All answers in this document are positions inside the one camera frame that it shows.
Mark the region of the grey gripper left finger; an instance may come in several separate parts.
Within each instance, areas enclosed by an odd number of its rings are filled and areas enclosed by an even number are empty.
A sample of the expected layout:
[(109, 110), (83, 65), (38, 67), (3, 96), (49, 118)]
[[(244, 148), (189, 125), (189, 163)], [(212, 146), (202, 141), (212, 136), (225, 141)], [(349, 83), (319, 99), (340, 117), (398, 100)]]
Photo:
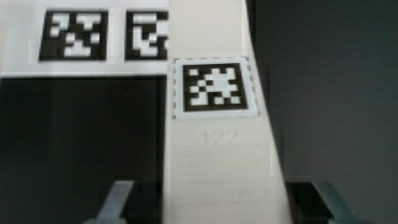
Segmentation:
[(132, 184), (132, 180), (118, 180), (113, 182), (97, 216), (90, 218), (81, 224), (127, 224), (125, 219), (120, 217), (120, 213)]

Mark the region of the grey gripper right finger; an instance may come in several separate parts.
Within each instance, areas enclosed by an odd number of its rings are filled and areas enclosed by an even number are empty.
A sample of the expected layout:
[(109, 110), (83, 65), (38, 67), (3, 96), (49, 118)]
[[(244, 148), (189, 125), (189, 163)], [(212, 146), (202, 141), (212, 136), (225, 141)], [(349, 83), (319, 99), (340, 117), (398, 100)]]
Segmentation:
[(314, 182), (312, 186), (330, 212), (326, 224), (371, 224), (355, 216), (333, 185), (326, 182)]

